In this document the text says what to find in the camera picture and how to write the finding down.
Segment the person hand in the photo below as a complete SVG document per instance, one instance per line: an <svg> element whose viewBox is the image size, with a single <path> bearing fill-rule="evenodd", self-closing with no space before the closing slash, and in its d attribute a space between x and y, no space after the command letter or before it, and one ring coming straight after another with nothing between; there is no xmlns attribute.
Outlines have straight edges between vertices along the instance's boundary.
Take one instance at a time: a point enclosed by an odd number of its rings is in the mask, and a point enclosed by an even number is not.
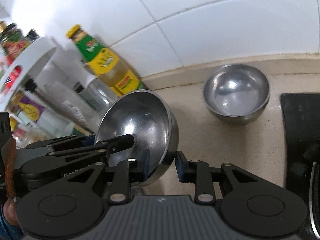
<svg viewBox="0 0 320 240"><path fill-rule="evenodd" d="M3 205L4 218L9 224L13 226L18 226L18 221L16 218L16 203L13 199L8 198Z"/></svg>

